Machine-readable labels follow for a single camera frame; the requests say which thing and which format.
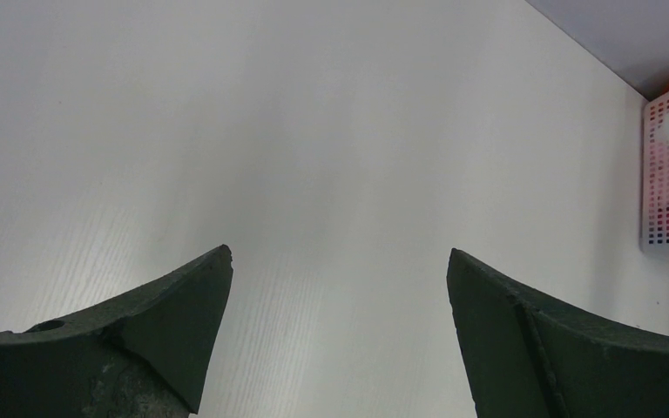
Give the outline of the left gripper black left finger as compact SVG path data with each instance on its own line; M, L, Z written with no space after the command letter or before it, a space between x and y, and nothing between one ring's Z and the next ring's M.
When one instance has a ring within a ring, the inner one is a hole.
M218 246L109 300L0 332L0 417L197 413L232 261Z

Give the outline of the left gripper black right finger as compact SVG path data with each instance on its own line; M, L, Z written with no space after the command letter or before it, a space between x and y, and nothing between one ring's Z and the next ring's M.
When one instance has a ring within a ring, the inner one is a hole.
M480 417L669 417L669 336L630 327L453 250L447 288Z

